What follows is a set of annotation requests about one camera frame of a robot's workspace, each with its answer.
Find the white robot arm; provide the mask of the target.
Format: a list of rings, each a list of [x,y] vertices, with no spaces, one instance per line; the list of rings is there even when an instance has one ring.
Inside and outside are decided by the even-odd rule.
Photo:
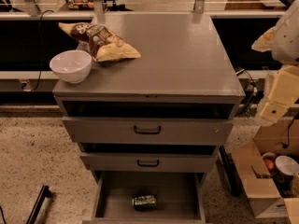
[[[258,117],[275,123],[299,99],[299,0],[295,0],[276,25],[253,42],[255,51],[270,51],[282,67],[273,75]]]

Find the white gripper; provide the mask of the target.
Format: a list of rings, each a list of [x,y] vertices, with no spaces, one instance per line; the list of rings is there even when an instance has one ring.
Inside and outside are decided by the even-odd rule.
[[[251,48],[259,52],[271,51],[275,31],[276,27],[269,28],[253,42]],[[283,65],[268,81],[268,92],[261,102],[258,118],[276,123],[299,99],[299,67]]]

